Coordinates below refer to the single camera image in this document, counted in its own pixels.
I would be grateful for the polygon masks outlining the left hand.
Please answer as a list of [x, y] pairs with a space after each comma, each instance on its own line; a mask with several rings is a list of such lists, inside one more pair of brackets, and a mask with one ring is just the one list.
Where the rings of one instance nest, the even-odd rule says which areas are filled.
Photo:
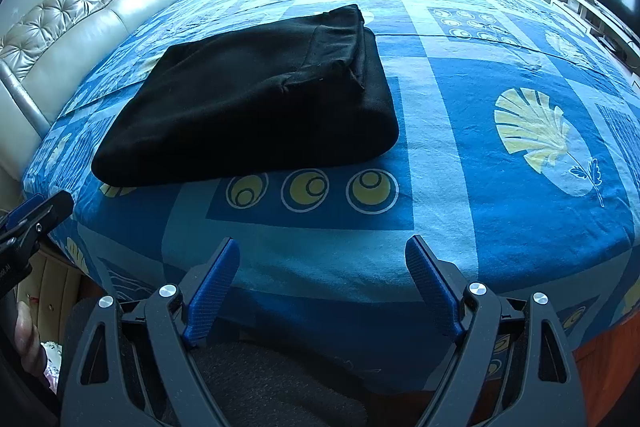
[[29, 306], [19, 301], [16, 306], [14, 343], [20, 355], [23, 369], [36, 377], [43, 377], [47, 367], [47, 353], [40, 343], [36, 324], [32, 321]]

